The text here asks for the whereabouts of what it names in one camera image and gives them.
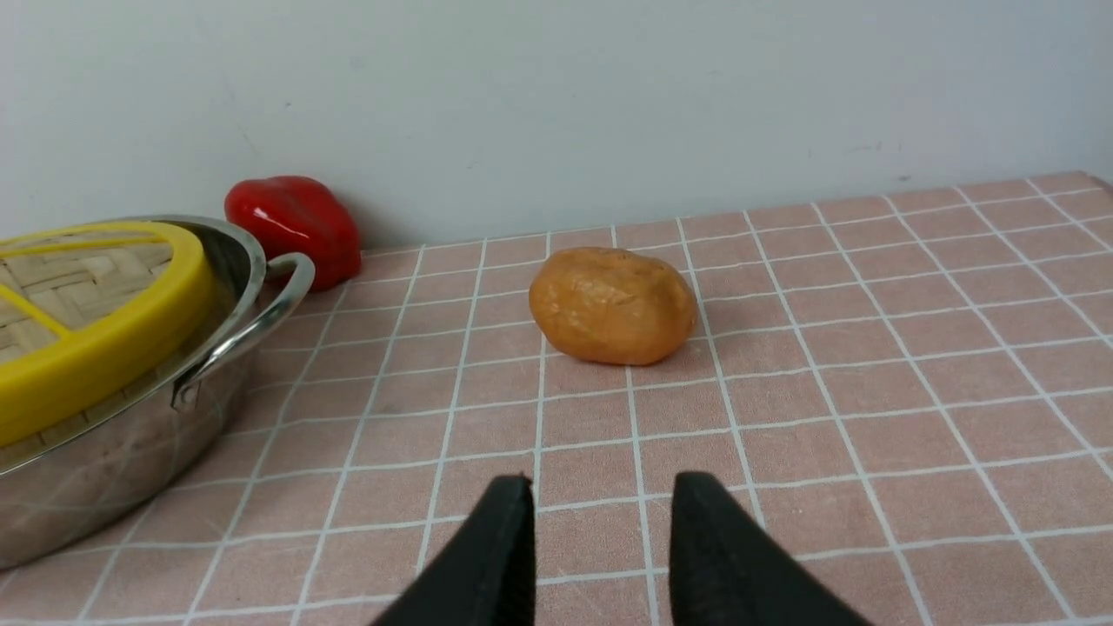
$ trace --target pot handle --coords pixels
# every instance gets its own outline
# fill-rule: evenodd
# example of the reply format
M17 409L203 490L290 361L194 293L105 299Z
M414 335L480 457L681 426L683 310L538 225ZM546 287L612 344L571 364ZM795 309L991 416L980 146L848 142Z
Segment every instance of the pot handle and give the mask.
M302 299L309 292L316 268L313 261L299 252L283 254L267 262L267 278L283 276L290 272L293 275L289 277L289 282L275 296L274 302L268 304L250 323L214 348L200 363L174 381L171 407L190 404L196 398L201 379L255 349L301 304Z

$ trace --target yellow steamer lid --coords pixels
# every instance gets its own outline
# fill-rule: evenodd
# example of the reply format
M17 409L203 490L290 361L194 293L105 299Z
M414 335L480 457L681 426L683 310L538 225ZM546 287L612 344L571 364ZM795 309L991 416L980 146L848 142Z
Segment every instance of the yellow steamer lid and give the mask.
M200 241L154 222L0 242L0 448L120 391L169 358L214 297Z

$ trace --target pink tiled countertop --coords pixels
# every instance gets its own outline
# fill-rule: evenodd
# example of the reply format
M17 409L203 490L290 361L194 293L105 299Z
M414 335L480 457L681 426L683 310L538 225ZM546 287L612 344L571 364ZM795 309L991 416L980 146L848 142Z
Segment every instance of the pink tiled countertop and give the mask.
M577 245L680 268L697 336L649 369L545 350L525 288ZM0 624L366 624L506 472L540 624L668 624L686 469L878 624L1113 623L1111 246L1068 174L372 254L198 467L0 574Z

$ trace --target tile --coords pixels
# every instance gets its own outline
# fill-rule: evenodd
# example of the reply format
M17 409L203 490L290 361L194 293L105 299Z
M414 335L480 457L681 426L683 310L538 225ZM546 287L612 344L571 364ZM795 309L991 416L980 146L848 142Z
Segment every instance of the tile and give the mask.
M758 489L766 530L799 556L886 545L858 480Z
M794 228L797 226L815 226L819 224L819 214L811 205L779 206L776 208L759 208L746 212L750 224L756 231L769 228Z
M225 434L183 475L176 486L250 478L269 432Z
M846 555L801 565L873 624L919 624L896 556Z
M976 203L1026 198L1035 195L1035 189L1025 180L979 183L976 185L964 185L961 188L966 194L966 197Z
M302 626L337 626L339 624L371 624L391 603L366 601L306 608L302 612Z
M533 475L533 452L482 459L456 459L444 463L435 515L467 515L487 485L500 476Z
M936 624L1015 624L1063 617L1015 541L949 544L909 550L905 557Z
M1080 295L1071 300L1103 333L1113 334L1113 293Z
M633 392L638 434L663 434L729 428L718 382Z
M630 408L626 391L545 400L543 446L568 446L630 437Z
M228 421L228 432L257 431L278 423L278 415L290 394L290 388L292 385L279 385L248 391L239 410Z
M778 295L756 295L741 300L712 300L703 303L712 334L787 326L788 315Z
M834 322L879 315L861 285L801 290L785 294L797 324Z
M542 507L638 495L633 446L591 446L541 454L538 502Z
M436 464L352 470L336 503L334 528L421 521L429 515Z
M371 379L301 384L286 407L285 421L362 415L373 385Z
M19 568L0 587L7 619L76 619L108 565L110 552L51 556ZM66 585L58 581L65 576Z
M614 578L538 587L538 626L649 624L646 578Z
M924 245L932 251L932 254L939 261L939 265L949 271L1021 262L1021 257L997 235L939 239L927 242Z
M417 274L440 274L479 267L481 251L480 243L426 247L417 265Z
M359 311L402 306L410 293L410 274L405 280L387 283L353 283L341 297L337 311Z
M727 392L739 424L788 422L828 414L811 372L735 379Z
M835 241L824 226L766 231L758 233L758 241L770 261L792 256L835 252Z
M854 224L835 224L831 226L831 231L843 250L847 251L889 246L913 241L912 233L896 217Z
M545 397L626 389L626 370L559 354L545 359Z
M987 306L982 314L1011 345L1083 339L1094 334L1074 309L1062 300Z
M290 383L296 381L305 364L313 354L312 350L280 350L264 352L266 356L257 359L255 371L252 372L250 385Z
M397 594L414 578L422 527L328 535L309 586L311 603Z
M92 603L88 619L188 612L215 552L214 548L125 549L105 578L105 586ZM75 580L77 584L80 581L80 577ZM210 593L219 583L214 575L208 586Z
M198 608L235 609L297 604L316 537L257 539L228 546Z
M781 290L825 287L856 281L841 254L825 254L770 263Z
M847 253L864 281L896 278L937 272L935 262L919 244L900 244Z
M1066 295L1113 290L1113 253L1045 261L1040 270Z
M432 336L405 336L394 340L385 372L397 374L402 372L420 372L439 370L460 365L461 351L464 348L464 333L441 334Z
M869 473L966 464L958 440L936 411L844 421Z
M927 359L919 361L918 365L944 404L1035 393L1005 352Z
M1074 192L1077 189L1089 189L1096 186L1096 183L1089 174L1083 172L1064 172L1062 174L1047 174L1035 176L1028 179L1037 189L1045 194L1061 194L1063 192Z
M907 363L830 368L823 371L823 378L841 414L885 413L933 404Z
M545 260L545 235L494 239L486 243L483 266L512 265Z
M456 413L453 430L460 428L460 418ZM365 420L352 461L357 466L381 466L436 459L447 419L441 413Z
M538 359L467 365L461 374L457 403L461 407L474 407L493 402L535 400L539 369Z
M385 355L386 342L322 348L305 371L305 382L378 375Z
M159 495L139 522L134 542L204 544L219 541L244 496L243 485L207 485Z
M697 270L761 262L761 253L758 252L754 235L749 233L732 237L689 242L687 245L688 254L692 258L692 266Z
M614 234L618 237L618 247L627 250L674 244L680 241L680 231L674 219L615 226Z
M671 493L676 477L682 471L713 473L727 487L745 480L738 448L729 432L641 442L641 473L647 493Z
M713 379L711 345L706 339L688 340L664 361L647 368L631 368L630 376L634 387Z
M525 323L498 329L474 329L467 338L467 363L541 355L541 331Z
M824 216L824 219L830 224L884 217L893 214L893 207L880 196L821 202L816 207L819 209L819 214Z
M541 263L530 263L526 265L511 265L509 267L494 267L484 270L480 278L480 295L495 295L509 292L519 292L530 288L530 283L541 271Z
M893 200L898 213L915 213L917 211L966 204L963 196L951 188L903 192L889 195L889 199Z
M1113 481L1090 457L986 472L1025 532L1113 524Z
M772 278L764 265L740 265L720 270L696 272L700 296L738 297L758 293L774 293Z
M1001 304L1054 295L1043 278L1028 267L971 270L953 276L974 304Z
M289 317L278 324L267 335L263 350L296 350L316 348L325 330L328 315L311 315L306 317Z
M484 275L490 272L495 272L495 270L484 272ZM413 288L410 290L410 301L407 304L424 304L472 297L475 293L476 274L474 271L464 271L453 272L452 274L418 276L414 280Z
M464 327L467 324L467 311L463 314ZM522 297L520 293L503 295L490 295L475 301L475 314L472 319L473 327L493 326L496 324L514 324L519 322L532 322L533 315L530 313L529 297Z
M871 480L900 544L1008 535L1008 522L974 470Z
M476 304L476 312L479 307L480 304ZM435 304L413 304L406 306L402 311L402 323L398 325L398 334L417 335L462 331L467 326L467 315L471 313L471 301L439 302Z
M998 231L1052 226L1066 222L1063 214L1043 198L998 202L979 205L977 208Z
M903 353L885 322L837 322L802 329L817 365L843 365L900 359Z
M771 374L808 366L795 331L759 331L717 338L725 376Z
M352 438L355 437L357 426L355 420L345 420L309 421L283 427L263 459L259 475L342 468L352 449Z
M1073 452L1078 442L1043 400L951 409L951 419L982 462Z
M1075 219L1113 215L1113 196L1103 189L1055 196L1055 204Z
M689 246L695 239L739 235L750 231L750 226L746 223L746 217L741 213L682 217L680 218L680 226L684 231L684 238L688 239Z
M1110 549L1113 531L1032 540L1036 556L1047 568L1078 617L1113 614L1113 567Z
M542 511L536 521L538 576L642 569L639 527L637 502Z
M614 245L611 242L610 226L553 233L549 244L553 252L570 247L612 247Z
M971 310L894 317L889 322L913 356L997 348L985 322Z
M887 315L966 306L963 296L942 274L869 283L869 291Z
M905 215L904 221L917 237L925 241L989 232L985 222L968 206Z
M455 385L455 370L381 376L371 411L395 415L443 411L452 404Z
M533 448L536 429L538 409L532 402L456 411L449 441L449 456L461 457Z
M795 482L855 473L834 421L742 431L754 482Z
M378 309L375 311L342 311L333 316L333 323L325 331L324 343L351 343L388 339L394 333L401 309Z
M1066 419L1095 448L1113 448L1113 391L1056 398Z
M339 472L288 476L256 482L233 536L324 528L337 482Z
M361 281L408 278L417 267L418 251L376 254L367 258L359 272Z
M1023 348L1016 358L1044 391L1085 391L1109 387L1113 350L1100 340Z

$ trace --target stainless steel pot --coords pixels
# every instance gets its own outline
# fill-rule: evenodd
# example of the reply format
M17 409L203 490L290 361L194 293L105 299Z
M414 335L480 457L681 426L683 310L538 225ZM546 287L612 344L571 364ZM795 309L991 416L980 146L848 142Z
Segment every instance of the stainless steel pot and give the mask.
M217 302L178 356L120 400L66 438L0 464L0 570L96 532L193 463L238 408L254 349L313 283L308 257L294 253L267 263L255 237L226 222L137 219L168 222L200 238L217 277ZM264 278L290 272L282 292L262 306Z

